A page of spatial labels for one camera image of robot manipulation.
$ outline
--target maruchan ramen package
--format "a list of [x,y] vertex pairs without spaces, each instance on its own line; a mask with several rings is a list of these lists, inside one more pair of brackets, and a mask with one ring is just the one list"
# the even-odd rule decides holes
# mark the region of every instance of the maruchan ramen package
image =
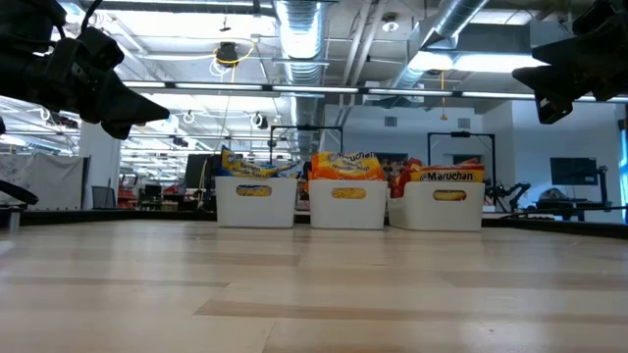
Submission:
[[384,180],[375,153],[322,152],[312,158],[310,180]]
[[264,166],[240,159],[236,153],[223,146],[221,166],[218,176],[221,177],[294,177],[298,164],[290,163],[283,166]]
[[[398,176],[390,185],[391,197],[403,197],[405,185],[410,181],[449,181],[449,182],[484,182],[484,166],[476,160],[465,161],[456,166],[423,167],[418,163],[408,164],[401,176]],[[442,195],[463,200],[459,195]]]

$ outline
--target yellow snack bag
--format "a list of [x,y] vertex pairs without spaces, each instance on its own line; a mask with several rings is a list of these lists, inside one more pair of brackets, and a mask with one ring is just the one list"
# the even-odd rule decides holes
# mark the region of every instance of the yellow snack bag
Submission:
[[312,157],[312,180],[384,180],[375,153],[322,152]]

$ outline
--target ceiling pipe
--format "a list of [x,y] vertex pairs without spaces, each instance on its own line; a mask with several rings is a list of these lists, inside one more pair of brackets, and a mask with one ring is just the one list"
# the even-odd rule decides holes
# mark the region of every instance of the ceiling pipe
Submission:
[[364,68],[364,63],[366,63],[366,58],[369,55],[369,52],[371,51],[371,44],[373,44],[373,38],[375,38],[375,33],[377,32],[377,28],[379,28],[378,24],[380,20],[382,19],[382,15],[384,14],[384,8],[386,7],[386,4],[387,4],[387,1],[379,0],[376,5],[375,14],[373,15],[373,21],[371,22],[371,27],[369,28],[369,31],[366,34],[366,38],[364,39],[364,43],[362,44],[362,51],[360,52],[360,56],[358,57],[355,70],[353,70],[353,77],[351,78],[351,85],[357,84],[357,81],[360,79],[360,75],[362,74],[362,69]]
[[[299,0],[275,2],[280,25],[284,57],[289,59],[319,60],[323,54],[324,23],[327,6],[324,3]],[[321,84],[323,67],[311,63],[285,64],[289,84]],[[321,126],[324,115],[319,113],[315,98],[291,97],[290,114],[293,125]],[[307,134],[296,136],[300,151],[316,152]]]
[[340,85],[346,85],[347,81],[349,80],[349,74],[351,73],[351,68],[353,67],[353,61],[355,60],[357,49],[359,48],[360,42],[362,41],[362,34],[364,33],[364,28],[366,27],[366,22],[368,21],[370,9],[371,3],[368,1],[364,1],[362,3],[362,9],[360,9],[360,22],[357,24],[357,29],[355,30],[355,34],[353,35],[353,39],[351,40],[349,55],[347,56],[346,64],[344,64],[344,71],[342,72]]

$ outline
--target dark screen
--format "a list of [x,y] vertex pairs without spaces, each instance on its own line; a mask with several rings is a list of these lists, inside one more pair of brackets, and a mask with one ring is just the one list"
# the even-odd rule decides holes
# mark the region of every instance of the dark screen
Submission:
[[144,186],[144,195],[146,195],[146,197],[159,197],[159,196],[161,196],[161,186],[160,185],[145,185]]
[[553,185],[597,185],[598,164],[595,158],[551,158]]

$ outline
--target ceiling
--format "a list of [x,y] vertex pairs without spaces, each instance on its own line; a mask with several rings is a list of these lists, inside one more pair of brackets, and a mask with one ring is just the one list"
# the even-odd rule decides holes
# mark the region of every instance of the ceiling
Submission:
[[[340,0],[327,3],[326,37],[330,38],[325,57],[330,65],[325,70],[325,85],[339,84],[346,58],[351,45],[351,28],[357,20],[362,1]],[[84,3],[74,1],[82,6]],[[233,81],[233,82],[285,82],[282,65],[275,65],[272,58],[282,57],[279,31],[274,18],[266,16],[208,14],[200,12],[173,13],[155,12],[157,5],[150,1],[135,0],[139,6],[133,11],[120,11],[120,0],[104,0],[96,11],[92,23],[114,37],[126,52],[124,62],[116,68],[123,80],[175,80],[175,81]],[[178,0],[160,1],[161,5],[178,5]],[[384,81],[393,78],[406,61],[406,40],[413,24],[423,21],[438,11],[438,1],[434,0],[388,0],[386,13],[395,13],[398,29],[385,32],[376,19],[372,25],[378,27],[375,40],[369,51],[369,61],[359,78],[358,84],[366,81]],[[472,21],[473,24],[522,26],[533,16],[544,14],[545,22],[556,22],[556,16],[564,15],[562,7],[555,0],[521,1],[493,0]],[[593,1],[571,0],[572,13],[581,12]],[[76,16],[73,23],[66,26],[67,35],[79,33]],[[235,71],[227,71],[222,76],[216,70],[210,71],[214,60],[210,56],[220,42],[233,41],[237,44],[240,57],[250,52],[249,59],[241,61]],[[425,75],[421,82],[427,88],[441,88],[439,76]],[[486,74],[471,72],[445,72],[445,88],[492,91],[526,91],[510,74]],[[151,123],[137,127],[135,133],[177,133],[177,134],[238,134],[242,136],[268,136],[268,130],[259,130],[250,123],[250,117],[259,113],[273,125],[290,124],[290,100],[288,97],[239,97],[185,94],[144,94],[149,99],[171,111],[167,122]],[[0,98],[0,113],[5,118],[8,130],[57,131],[71,130],[55,126],[46,121],[45,114],[38,106],[7,98]],[[426,98],[424,108],[428,110],[441,104],[440,98]],[[492,103],[483,100],[452,100],[453,107],[469,107],[481,111]],[[68,118],[79,117],[68,114]],[[288,149],[288,142],[278,148]],[[42,146],[56,147],[62,153],[78,152],[79,139],[64,136],[29,136],[28,143],[39,142]],[[216,138],[194,138],[194,149],[212,151],[219,142]],[[143,149],[172,149],[169,139],[133,138],[124,146],[134,149],[139,155]],[[234,148],[241,150],[267,150],[265,141],[241,141]],[[0,144],[6,150],[7,145]]]

